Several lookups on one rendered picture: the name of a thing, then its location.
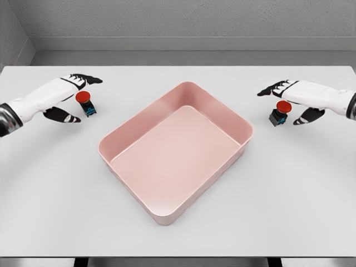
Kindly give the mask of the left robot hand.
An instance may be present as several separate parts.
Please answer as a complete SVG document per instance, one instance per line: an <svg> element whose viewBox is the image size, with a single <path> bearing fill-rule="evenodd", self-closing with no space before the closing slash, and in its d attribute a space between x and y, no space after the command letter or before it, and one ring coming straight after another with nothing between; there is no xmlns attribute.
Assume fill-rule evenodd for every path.
<svg viewBox="0 0 356 267"><path fill-rule="evenodd" d="M102 80L97 77L74 73L47 82L31 92L28 97L45 118L61 123L79 123L81 120L67 111L56 107L87 85L100 84Z"/></svg>

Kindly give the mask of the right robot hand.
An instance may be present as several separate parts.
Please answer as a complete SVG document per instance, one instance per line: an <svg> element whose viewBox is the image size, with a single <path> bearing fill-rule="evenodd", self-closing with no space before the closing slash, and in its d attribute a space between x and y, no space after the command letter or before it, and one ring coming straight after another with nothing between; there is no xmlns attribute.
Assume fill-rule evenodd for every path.
<svg viewBox="0 0 356 267"><path fill-rule="evenodd" d="M325 114L325 110L328 108L328 98L334 92L334 89L318 83L285 80L268 86L257 95L274 95L288 102L307 107L293 122L293 125L303 125L314 122Z"/></svg>

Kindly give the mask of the pink rectangular basket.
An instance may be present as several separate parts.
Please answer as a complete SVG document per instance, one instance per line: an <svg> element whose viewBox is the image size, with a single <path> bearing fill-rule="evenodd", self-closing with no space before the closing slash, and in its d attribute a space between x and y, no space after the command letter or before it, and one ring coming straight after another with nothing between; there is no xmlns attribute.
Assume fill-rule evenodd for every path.
<svg viewBox="0 0 356 267"><path fill-rule="evenodd" d="M183 82L108 133L98 153L159 225L172 224L245 151L254 130Z"/></svg>

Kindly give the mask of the red button industrial switch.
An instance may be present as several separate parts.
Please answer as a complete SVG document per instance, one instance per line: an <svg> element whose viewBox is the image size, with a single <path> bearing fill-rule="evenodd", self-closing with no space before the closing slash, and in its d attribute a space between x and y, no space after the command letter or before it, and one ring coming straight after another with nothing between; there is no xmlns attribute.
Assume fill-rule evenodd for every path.
<svg viewBox="0 0 356 267"><path fill-rule="evenodd" d="M82 107L86 117L90 117L96 113L96 109L91 102L91 95L87 91L80 91L75 96L76 101Z"/></svg>
<svg viewBox="0 0 356 267"><path fill-rule="evenodd" d="M276 104L276 108L273 109L269 116L270 122L274 125L282 125L286 122L288 113L291 111L291 103L281 100Z"/></svg>

